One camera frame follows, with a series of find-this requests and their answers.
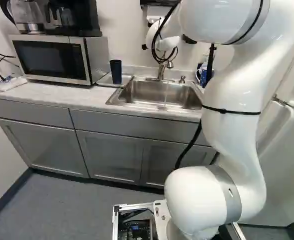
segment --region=white robotic arm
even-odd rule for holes
[[[148,47],[159,25],[150,28]],[[182,0],[156,48],[172,49],[181,34],[234,47],[230,65],[206,86],[201,116],[220,156],[212,166],[175,170],[164,187],[175,225],[189,239],[210,239],[212,229],[250,219],[265,204],[256,130],[270,78],[294,44],[294,0]]]

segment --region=sink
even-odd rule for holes
[[[131,108],[192,113],[202,109],[201,91],[193,82],[136,77],[116,90],[106,104]]]

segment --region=gray carpet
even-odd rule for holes
[[[294,240],[285,228],[240,226],[246,240]]]
[[[33,174],[0,213],[0,240],[111,240],[112,206],[162,195]],[[247,240],[291,240],[284,229],[242,226]]]

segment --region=gray countertop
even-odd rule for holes
[[[102,86],[73,86],[43,82],[28,82],[6,92],[0,99],[54,107],[103,113],[159,118],[198,123],[199,113],[179,113],[166,110],[147,110],[105,104],[116,88]]]

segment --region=refrigerator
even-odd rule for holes
[[[262,111],[256,139],[267,200],[243,223],[286,227],[294,223],[294,57]]]

